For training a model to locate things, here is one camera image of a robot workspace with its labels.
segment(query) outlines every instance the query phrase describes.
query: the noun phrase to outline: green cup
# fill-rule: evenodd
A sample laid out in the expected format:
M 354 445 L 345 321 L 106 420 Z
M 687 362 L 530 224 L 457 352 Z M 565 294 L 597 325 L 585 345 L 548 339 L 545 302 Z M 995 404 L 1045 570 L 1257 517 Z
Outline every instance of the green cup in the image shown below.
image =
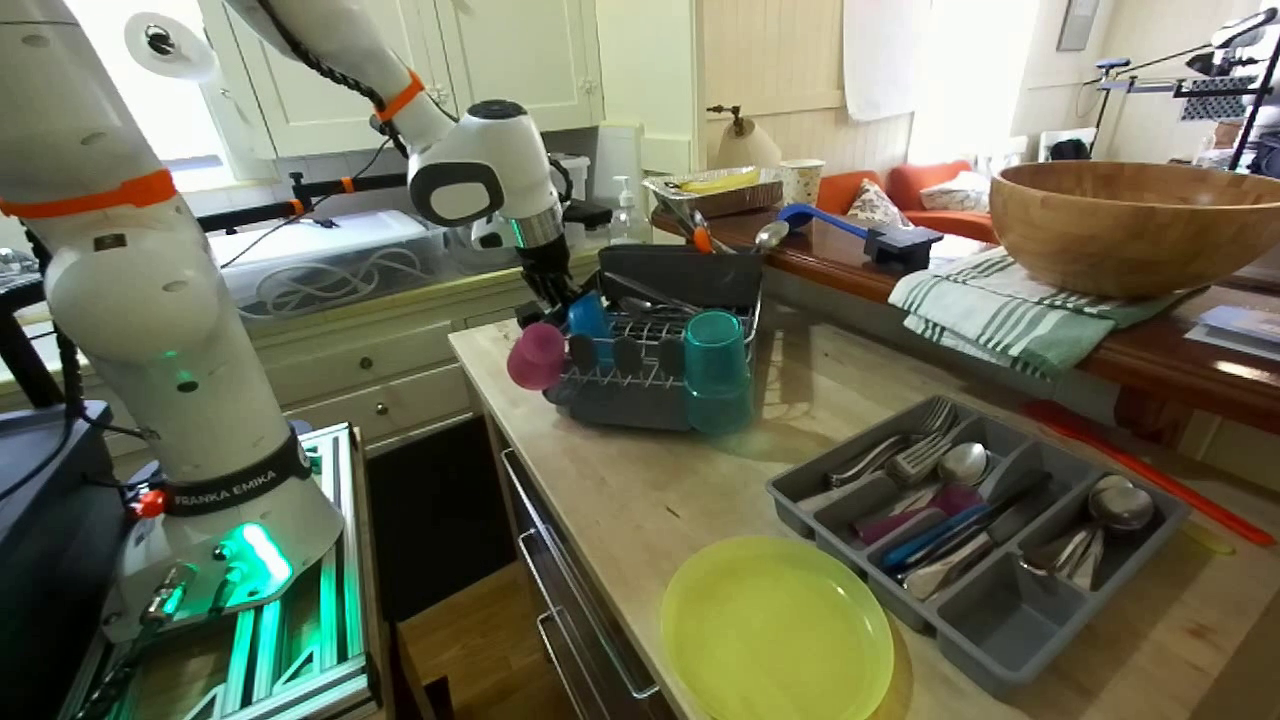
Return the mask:
M 684 325 L 687 423 L 720 438 L 753 420 L 753 367 L 743 325 L 733 313 L 696 313 Z

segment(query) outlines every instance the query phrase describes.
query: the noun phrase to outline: dish rack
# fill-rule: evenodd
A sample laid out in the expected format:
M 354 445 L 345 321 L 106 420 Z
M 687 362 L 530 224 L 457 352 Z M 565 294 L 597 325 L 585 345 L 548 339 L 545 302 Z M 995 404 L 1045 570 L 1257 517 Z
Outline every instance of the dish rack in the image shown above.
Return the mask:
M 568 367 L 545 393 L 565 418 L 605 427 L 691 434 L 678 333 L 696 313 L 743 325 L 743 362 L 760 330 L 760 256 L 696 256 L 678 243 L 598 248 L 608 337 L 568 337 Z

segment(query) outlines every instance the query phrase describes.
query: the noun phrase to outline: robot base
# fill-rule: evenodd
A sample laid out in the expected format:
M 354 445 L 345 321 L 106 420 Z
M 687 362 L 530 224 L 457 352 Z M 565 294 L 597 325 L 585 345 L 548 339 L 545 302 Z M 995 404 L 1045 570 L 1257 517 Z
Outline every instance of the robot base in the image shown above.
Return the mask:
M 105 604 L 105 636 L 133 645 L 252 604 L 266 604 L 339 538 L 339 511 L 310 482 L 206 511 L 140 522 Z

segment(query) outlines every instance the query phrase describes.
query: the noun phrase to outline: wooden bowl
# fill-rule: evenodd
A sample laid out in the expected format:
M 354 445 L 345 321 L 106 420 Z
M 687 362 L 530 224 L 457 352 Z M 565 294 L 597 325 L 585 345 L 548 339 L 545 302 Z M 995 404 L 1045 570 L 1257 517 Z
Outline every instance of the wooden bowl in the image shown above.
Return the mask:
M 1016 164 L 993 183 L 995 239 L 1078 295 L 1163 295 L 1280 243 L 1280 182 L 1191 164 Z

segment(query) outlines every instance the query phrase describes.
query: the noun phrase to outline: drawer handle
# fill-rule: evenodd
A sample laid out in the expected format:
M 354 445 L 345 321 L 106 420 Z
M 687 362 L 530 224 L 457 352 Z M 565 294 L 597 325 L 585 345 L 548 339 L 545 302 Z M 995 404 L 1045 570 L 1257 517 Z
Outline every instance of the drawer handle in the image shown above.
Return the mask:
M 588 694 L 597 695 L 597 710 L 605 710 L 605 705 L 598 705 L 598 694 L 590 690 L 590 682 L 588 682 L 588 674 L 585 674 L 585 663 L 580 663 L 580 656 L 577 656 L 577 648 L 568 645 L 568 633 L 565 633 L 565 626 L 560 626 L 560 614 L 548 609 L 548 614 L 538 614 L 530 626 L 537 626 L 537 636 L 545 642 L 545 651 L 548 651 L 548 662 L 552 662 L 552 668 L 554 668 L 554 676 L 560 676 L 560 690 L 565 690 L 565 695 L 568 695 L 568 705 L 573 705 L 573 715 L 598 715 L 598 714 L 588 714 L 580 690 L 568 682 L 565 662 L 554 656 L 552 633 L 560 633 L 560 645 L 565 645 L 568 656 L 577 662 Z
M 514 477 L 510 458 L 514 458 L 510 449 L 505 449 L 505 453 L 499 453 L 499 461 L 505 461 L 505 468 L 507 468 L 510 486 L 514 486 L 514 496 L 526 504 L 526 517 L 530 517 L 530 522 L 538 522 L 538 517 L 537 517 L 537 510 L 530 510 L 530 502 L 526 502 L 526 493 L 520 490 L 520 477 Z M 520 551 L 523 551 L 523 561 L 526 561 L 526 566 L 530 566 L 530 557 L 526 557 L 526 539 L 530 539 L 530 538 L 537 538 L 537 528 L 526 528 L 526 533 L 520 533 L 520 538 L 514 538 L 514 544 L 520 544 Z M 573 573 L 573 566 L 565 561 L 565 551 L 560 551 L 560 544 L 554 544 L 554 538 L 552 538 L 552 533 L 545 533 L 545 544 L 548 544 L 552 566 L 560 570 L 560 575 L 565 575 L 565 585 L 568 585 L 573 600 L 585 609 L 585 618 L 588 618 L 588 626 L 590 626 L 590 636 L 598 642 L 598 648 L 605 648 L 605 656 L 608 656 L 611 674 L 625 682 L 627 695 L 633 695 L 633 701 L 649 701 L 649 695 L 657 695 L 657 694 L 660 694 L 660 685 L 657 685 L 657 682 L 639 685 L 639 682 L 625 668 L 618 648 L 611 648 L 611 645 L 608 645 L 608 636 L 605 636 L 605 619 L 597 619 L 597 604 L 588 604 L 588 592 L 580 587 L 580 575 L 577 575 L 577 573 Z
M 537 592 L 545 596 L 545 604 L 554 604 L 552 587 L 545 585 L 545 575 L 538 575 L 537 566 L 530 566 L 530 548 L 526 548 L 530 539 L 537 539 L 537 528 L 520 533 L 520 538 L 514 538 L 514 551 L 520 551 L 520 561 L 523 561 Z

